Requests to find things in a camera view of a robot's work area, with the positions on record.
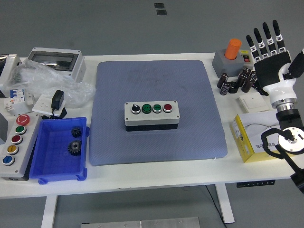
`push button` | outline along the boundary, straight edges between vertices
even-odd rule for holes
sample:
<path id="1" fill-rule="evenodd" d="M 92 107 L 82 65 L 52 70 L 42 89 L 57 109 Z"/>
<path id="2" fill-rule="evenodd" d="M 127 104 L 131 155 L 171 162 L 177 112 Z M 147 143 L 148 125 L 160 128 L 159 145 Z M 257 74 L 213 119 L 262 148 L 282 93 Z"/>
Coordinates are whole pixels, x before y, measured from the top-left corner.
<path id="1" fill-rule="evenodd" d="M 160 113 L 162 111 L 162 107 L 159 104 L 153 105 L 153 112 Z"/>
<path id="2" fill-rule="evenodd" d="M 172 105 L 171 105 L 171 104 L 165 104 L 165 105 L 163 106 L 163 111 L 164 111 L 165 113 L 170 113 L 170 112 L 172 112 Z"/>
<path id="3" fill-rule="evenodd" d="M 14 135 L 11 139 L 11 143 L 18 145 L 22 142 L 22 137 L 20 135 Z"/>
<path id="4" fill-rule="evenodd" d="M 149 114 L 152 111 L 152 107 L 149 104 L 144 104 L 142 106 L 142 112 L 145 114 Z"/>
<path id="5" fill-rule="evenodd" d="M 16 134 L 24 134 L 27 131 L 27 129 L 24 126 L 18 126 L 15 129 Z"/>
<path id="6" fill-rule="evenodd" d="M 2 163 L 6 166 L 10 166 L 14 163 L 14 161 L 15 158 L 13 156 L 8 155 L 3 158 Z"/>
<path id="7" fill-rule="evenodd" d="M 21 126 L 25 126 L 29 123 L 29 115 L 22 114 L 17 117 L 16 123 Z"/>
<path id="8" fill-rule="evenodd" d="M 19 151 L 19 147 L 16 146 L 16 145 L 11 145 L 11 146 L 9 146 L 8 149 L 7 149 L 7 152 L 8 152 L 10 155 L 14 155 L 14 154 L 18 153 L 18 151 Z"/>

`green button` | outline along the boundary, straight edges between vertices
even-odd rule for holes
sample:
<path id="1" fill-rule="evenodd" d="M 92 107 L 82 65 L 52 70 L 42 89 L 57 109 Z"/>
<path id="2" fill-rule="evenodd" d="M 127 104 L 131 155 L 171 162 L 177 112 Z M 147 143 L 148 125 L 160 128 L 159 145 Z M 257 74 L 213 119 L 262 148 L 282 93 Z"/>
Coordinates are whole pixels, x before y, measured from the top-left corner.
<path id="1" fill-rule="evenodd" d="M 24 126 L 18 126 L 16 127 L 15 133 L 16 134 L 24 134 L 26 132 L 26 128 Z"/>
<path id="2" fill-rule="evenodd" d="M 151 112 L 151 110 L 152 110 L 152 107 L 149 104 L 144 104 L 142 106 L 142 112 L 145 114 L 149 114 Z"/>
<path id="3" fill-rule="evenodd" d="M 153 106 L 153 112 L 160 113 L 162 111 L 162 107 L 159 104 Z"/>

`electrical enclosure box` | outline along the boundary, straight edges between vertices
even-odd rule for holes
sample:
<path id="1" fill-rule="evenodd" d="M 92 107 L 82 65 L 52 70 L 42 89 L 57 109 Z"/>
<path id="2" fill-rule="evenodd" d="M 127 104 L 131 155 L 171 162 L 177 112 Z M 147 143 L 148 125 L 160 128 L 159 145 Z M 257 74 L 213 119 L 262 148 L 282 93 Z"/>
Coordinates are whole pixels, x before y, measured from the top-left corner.
<path id="1" fill-rule="evenodd" d="M 49 66 L 76 82 L 82 82 L 86 71 L 85 57 L 80 50 L 34 47 L 28 59 Z"/>

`black selector switch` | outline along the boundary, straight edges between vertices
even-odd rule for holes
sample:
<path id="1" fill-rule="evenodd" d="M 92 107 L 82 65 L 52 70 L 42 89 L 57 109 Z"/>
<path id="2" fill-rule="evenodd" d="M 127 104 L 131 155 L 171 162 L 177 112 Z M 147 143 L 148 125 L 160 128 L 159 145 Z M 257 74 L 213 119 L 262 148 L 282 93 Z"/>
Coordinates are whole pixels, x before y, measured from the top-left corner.
<path id="1" fill-rule="evenodd" d="M 138 113 L 140 113 L 141 112 L 141 108 L 140 108 L 140 106 L 138 106 L 138 105 L 136 105 L 136 104 L 133 104 L 132 105 L 132 113 L 133 114 L 138 114 Z"/>

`table leg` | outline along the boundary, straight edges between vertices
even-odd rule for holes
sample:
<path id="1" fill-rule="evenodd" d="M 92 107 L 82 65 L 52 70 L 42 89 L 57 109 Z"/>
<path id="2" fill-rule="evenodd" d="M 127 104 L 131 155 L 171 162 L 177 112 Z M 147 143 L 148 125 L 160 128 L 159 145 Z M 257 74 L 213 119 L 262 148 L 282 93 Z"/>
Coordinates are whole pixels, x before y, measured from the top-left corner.
<path id="1" fill-rule="evenodd" d="M 44 207 L 41 228 L 52 228 L 55 218 L 57 204 L 57 196 L 47 196 L 46 205 Z"/>
<path id="2" fill-rule="evenodd" d="M 227 189 L 225 184 L 216 184 L 215 185 L 220 209 L 222 211 L 224 223 L 234 223 L 234 217 L 232 214 L 232 209 L 227 194 Z"/>

